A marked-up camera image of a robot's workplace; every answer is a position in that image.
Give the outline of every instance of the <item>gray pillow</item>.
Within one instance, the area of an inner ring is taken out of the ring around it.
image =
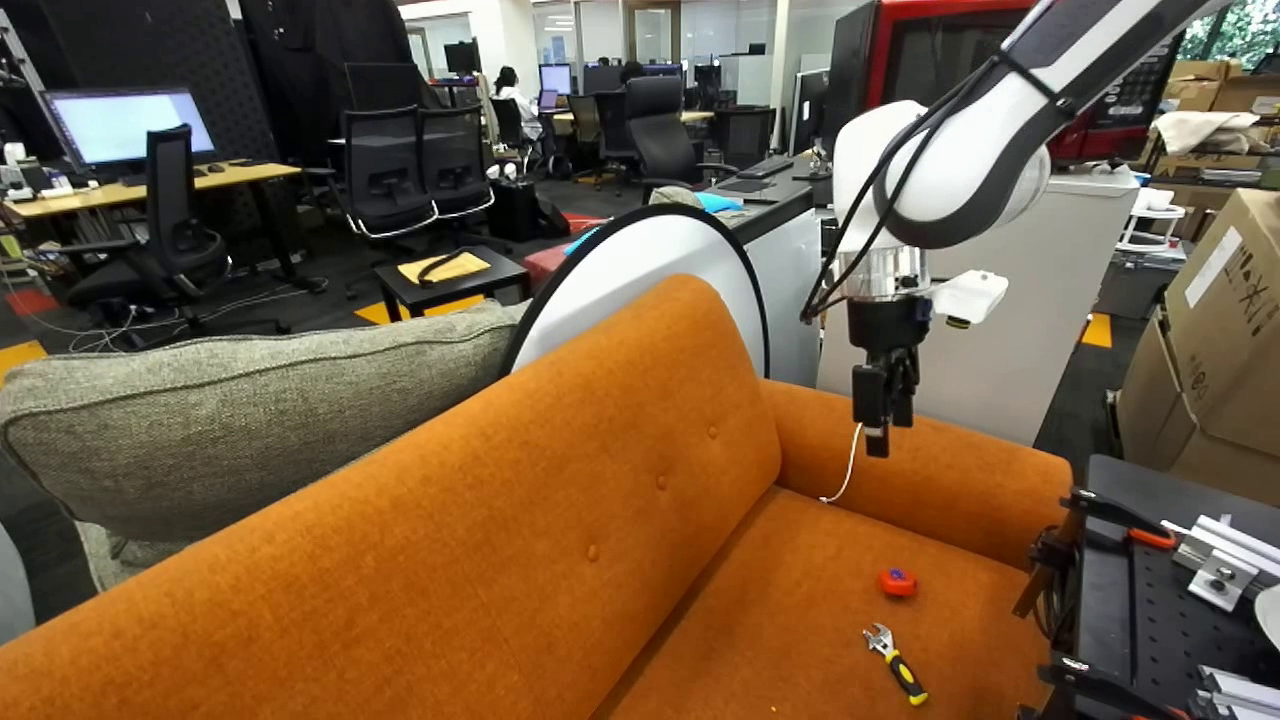
[[[525,309],[53,356],[0,385],[0,447],[118,541],[201,541],[500,376]]]

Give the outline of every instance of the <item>sofa armrest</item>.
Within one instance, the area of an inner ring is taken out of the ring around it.
[[[765,379],[785,451],[781,483],[842,487],[852,442],[849,398]],[[1025,569],[1032,541],[1064,520],[1074,469],[1062,457],[918,415],[893,457],[857,457],[842,510]]]

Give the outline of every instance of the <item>white robotic arm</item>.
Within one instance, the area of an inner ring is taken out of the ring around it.
[[[857,419],[869,451],[914,425],[918,346],[932,302],[918,250],[965,246],[1019,216],[1044,175],[1044,144],[1191,18],[1225,0],[1040,0],[1000,53],[932,110],[873,110],[837,137],[842,252],[804,322],[849,302]]]

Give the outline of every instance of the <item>office chair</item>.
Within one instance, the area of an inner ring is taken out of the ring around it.
[[[574,155],[582,164],[599,159],[599,110],[595,110],[595,95],[569,95],[569,111],[574,111]]]
[[[373,60],[348,60],[348,104],[346,110],[407,110],[426,104],[430,86],[416,71],[416,66],[373,66]]]
[[[681,117],[686,78],[631,78],[625,87],[625,111],[636,117]]]
[[[630,119],[631,148],[642,153],[645,198],[660,183],[700,183],[704,164],[681,117],[636,117]]]
[[[498,140],[514,153],[519,164],[519,175],[527,175],[533,140],[525,137],[525,117],[517,99],[491,99],[498,111]]]
[[[599,159],[604,164],[642,164],[642,153],[631,144],[630,134],[630,111],[625,111],[630,95],[625,91],[599,91],[595,95],[595,111],[599,111]]]
[[[149,346],[132,334],[140,318],[178,313],[188,334],[213,334],[233,329],[222,322],[225,313],[247,309],[198,313],[233,275],[233,256],[222,232],[194,221],[194,188],[194,127],[149,134],[149,241],[79,241],[61,250],[64,256],[108,252],[108,266],[78,281],[64,302],[95,313],[132,347]]]
[[[437,203],[439,221],[461,221],[491,207],[498,198],[487,188],[482,111],[421,111],[421,159],[426,191]]]
[[[426,117],[407,110],[346,111],[348,227],[363,241],[398,241],[439,221],[426,188]]]
[[[716,134],[721,159],[731,170],[749,170],[767,155],[778,110],[765,110],[765,104],[726,110],[716,111],[716,125],[721,125]]]

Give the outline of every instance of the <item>wire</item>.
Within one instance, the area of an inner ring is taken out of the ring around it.
[[[842,302],[833,302],[833,297],[842,293],[842,286],[845,286],[845,281],[865,266],[865,256],[873,252],[873,246],[876,246],[876,235],[886,232],[886,226],[888,226],[902,191],[906,191],[909,182],[914,182],[925,148],[929,148],[932,137],[956,117],[956,110],[965,110],[965,104],[972,99],[972,91],[988,82],[994,68],[1000,68],[995,57],[994,57],[981,71],[972,71],[965,86],[956,86],[943,99],[937,99],[918,125],[909,125],[909,134],[902,134],[902,137],[879,153],[876,170],[869,173],[869,182],[859,183],[859,191],[857,191],[852,203],[845,207],[845,221],[842,221],[842,232],[837,232],[842,241],[845,241],[845,232],[852,227],[852,216],[859,212],[859,203],[869,202],[869,191],[886,182],[886,173],[888,173],[888,164],[895,159],[895,153],[902,153],[921,127],[929,127],[929,134],[921,137],[921,144],[918,144],[906,175],[893,183],[888,203],[886,203],[876,227],[869,232],[865,250],[852,256],[852,266],[849,266],[833,286],[824,286],[827,274],[819,274],[819,275],[814,281],[807,302],[804,302],[804,322],[814,322],[814,318],[827,313],[833,306],[842,306]]]
[[[23,290],[9,274],[0,274],[0,281],[5,281],[5,297]],[[140,306],[130,306],[123,329],[71,329],[71,323],[53,323],[53,322],[41,322],[41,318],[17,318],[17,322],[37,329],[37,334],[64,337],[68,341],[64,354],[114,354],[123,334],[186,329],[181,318],[165,318],[165,322],[154,322],[154,323],[140,323],[137,318],[140,318]]]
[[[865,425],[852,425],[849,432],[849,457],[845,457],[845,475],[842,475],[842,487],[833,498],[815,498],[819,504],[842,504],[849,483],[852,483],[852,466],[857,466],[857,445],[865,442]]]

